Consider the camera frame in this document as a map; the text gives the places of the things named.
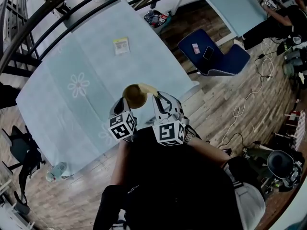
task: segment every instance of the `white cable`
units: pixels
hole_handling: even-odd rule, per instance
[[[272,62],[273,55],[272,55],[272,52],[271,52],[271,49],[270,49],[270,48],[271,48],[271,45],[272,45],[272,41],[271,41],[270,45],[268,45],[265,41],[263,41],[262,43],[264,43],[264,45],[268,48],[268,50],[270,51],[270,56],[271,56],[271,57],[269,57],[269,55],[266,55],[266,56],[265,56],[265,60],[264,60],[263,63],[262,63],[262,76],[263,76],[263,66],[264,66],[264,63],[265,63],[265,61],[269,60],[269,61],[270,61],[270,62],[268,63],[268,67],[269,67],[269,70],[270,70],[269,77],[272,78],[272,76],[273,76],[273,74],[274,74],[274,64],[273,64],[273,62]],[[262,50],[263,54],[265,55],[266,53],[265,53],[264,50],[263,50],[263,47],[262,47],[263,44],[262,44],[262,43],[261,43],[261,50]],[[226,134],[224,135],[220,147],[224,146],[224,144],[223,144],[224,139],[225,139],[225,137],[227,136],[227,134],[229,133],[229,131],[230,131],[232,125],[234,125],[234,124],[236,123],[238,117],[240,117],[240,116],[244,113],[246,100],[249,98],[249,96],[251,96],[252,94],[259,93],[260,90],[262,89],[262,87],[263,87],[263,77],[260,77],[260,81],[261,81],[261,87],[259,88],[259,90],[256,91],[256,92],[251,92],[251,93],[249,93],[249,95],[245,98],[242,112],[240,113],[240,106],[239,106],[239,105],[237,105],[237,106],[234,108],[233,116],[234,116],[234,118],[235,118],[235,121],[231,124],[231,126],[230,126],[229,129],[227,130]]]

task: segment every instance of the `flower pattern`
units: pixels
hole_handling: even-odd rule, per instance
[[[72,74],[71,81],[67,88],[69,90],[72,90],[72,96],[73,98],[77,98],[77,96],[80,94],[82,96],[86,95],[85,88],[90,85],[90,82],[88,80],[84,79],[84,73],[81,72],[78,77],[76,75]]]
[[[98,134],[98,136],[105,141],[105,145],[110,146],[111,144],[115,143],[115,139],[112,137],[108,129],[105,125],[101,125],[102,131]]]

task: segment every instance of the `small card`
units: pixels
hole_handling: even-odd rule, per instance
[[[200,49],[198,48],[198,44],[192,44],[192,47],[194,49],[194,53],[195,54],[200,54],[201,53]]]
[[[113,40],[113,44],[115,47],[115,54],[120,55],[123,53],[130,52],[128,38],[123,37],[121,39]]]

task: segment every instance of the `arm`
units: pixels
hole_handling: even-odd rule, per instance
[[[284,6],[284,4],[283,4],[282,2],[279,2],[279,3],[278,3],[278,6],[279,6],[281,9],[286,8],[286,6]]]
[[[102,193],[93,230],[109,230],[118,219],[118,214],[127,194],[123,184],[129,150],[129,143],[124,140],[120,141],[111,185]]]
[[[272,9],[270,9],[268,6],[264,5],[263,9],[269,14],[271,15],[275,20],[277,20],[279,23],[285,25],[285,26],[291,26],[292,23],[289,19],[288,16],[283,17],[282,15],[278,14],[277,12],[273,11]]]
[[[124,184],[129,150],[129,143],[121,140],[119,143],[115,168],[111,177],[111,185]]]
[[[194,137],[189,142],[188,145],[193,147],[197,152],[202,154],[204,157],[208,158],[209,160],[215,162],[219,166],[223,166],[228,160],[230,160],[230,157],[223,152],[222,150],[219,150],[218,148],[204,142],[203,140]]]

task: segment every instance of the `white wall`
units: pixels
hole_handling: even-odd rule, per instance
[[[307,180],[304,181],[294,200],[270,230],[284,230],[290,225],[302,221],[306,214]]]

